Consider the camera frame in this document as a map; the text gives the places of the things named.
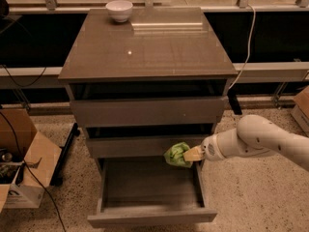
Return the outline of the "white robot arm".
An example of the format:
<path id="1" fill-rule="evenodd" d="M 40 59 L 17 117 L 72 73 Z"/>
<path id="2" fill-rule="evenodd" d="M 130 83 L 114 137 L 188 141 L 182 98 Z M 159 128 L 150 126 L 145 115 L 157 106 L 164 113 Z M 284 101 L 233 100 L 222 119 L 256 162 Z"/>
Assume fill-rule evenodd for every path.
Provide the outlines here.
<path id="1" fill-rule="evenodd" d="M 206 137 L 183 154 L 185 161 L 219 161 L 232 157 L 265 157 L 280 154 L 309 170 L 309 138 L 288 132 L 258 115 L 242 117 L 234 129 Z"/>

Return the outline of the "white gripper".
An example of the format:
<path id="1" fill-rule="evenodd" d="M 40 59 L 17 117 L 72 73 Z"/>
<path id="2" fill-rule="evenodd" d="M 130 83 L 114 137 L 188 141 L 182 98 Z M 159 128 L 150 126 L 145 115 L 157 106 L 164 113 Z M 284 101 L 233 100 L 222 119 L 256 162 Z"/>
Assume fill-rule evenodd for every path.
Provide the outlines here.
<path id="1" fill-rule="evenodd" d="M 183 158 L 185 161 L 199 161 L 205 158 L 209 161 L 219 161 L 224 160 L 225 157 L 221 153 L 217 135 L 213 134 L 206 137 L 200 146 L 195 146 L 183 153 Z"/>

